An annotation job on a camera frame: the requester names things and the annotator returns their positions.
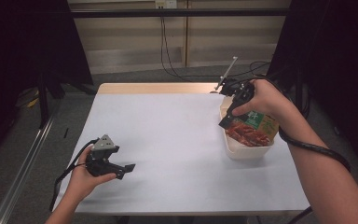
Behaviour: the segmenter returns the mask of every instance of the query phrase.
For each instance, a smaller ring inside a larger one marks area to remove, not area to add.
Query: person's left hand
[[[86,162],[87,156],[90,154],[92,146],[87,147],[79,156],[77,164]],[[77,166],[71,174],[68,188],[65,192],[66,196],[70,196],[73,200],[81,202],[86,198],[95,187],[116,178],[116,174],[107,174],[100,176],[92,176],[86,169],[86,165]]]

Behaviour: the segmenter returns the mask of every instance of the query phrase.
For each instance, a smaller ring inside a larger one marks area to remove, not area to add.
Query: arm
[[[250,110],[275,118],[290,137],[327,147],[296,107],[266,80],[254,80],[255,97],[233,110]],[[299,179],[310,205],[321,223],[358,223],[358,186],[338,161],[289,145]]]
[[[78,164],[86,161],[87,155],[92,147],[87,147],[80,155]],[[68,188],[63,197],[54,209],[46,223],[61,224],[71,223],[77,206],[86,198],[95,187],[116,178],[115,174],[101,175],[94,177],[86,169],[84,165],[77,166],[71,174]]]

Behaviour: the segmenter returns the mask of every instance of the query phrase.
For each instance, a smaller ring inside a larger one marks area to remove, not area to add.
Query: white tabletop
[[[100,215],[294,214],[309,203],[287,145],[277,135],[262,158],[234,161],[226,153],[213,93],[97,94],[74,156],[108,134],[112,163],[132,173],[97,187],[76,209]],[[60,201],[69,176],[61,185]]]

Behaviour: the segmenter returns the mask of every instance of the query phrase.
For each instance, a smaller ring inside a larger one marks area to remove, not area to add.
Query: white table surface
[[[108,134],[110,161],[132,173],[97,187],[76,209],[99,215],[284,215],[309,203],[286,143],[277,135],[261,159],[226,155],[213,93],[97,94],[73,157]],[[56,205],[66,190],[62,181]]]

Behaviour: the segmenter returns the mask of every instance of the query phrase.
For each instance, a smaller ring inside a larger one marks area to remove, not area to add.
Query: plastic container
[[[223,103],[220,105],[220,119],[222,119],[226,113],[227,109],[232,103],[232,97],[225,97]],[[222,134],[226,141],[226,153],[233,160],[246,160],[246,159],[256,159],[263,157],[269,149],[273,146],[273,139],[270,140],[268,146],[266,147],[247,147],[229,137],[225,130],[222,128]]]

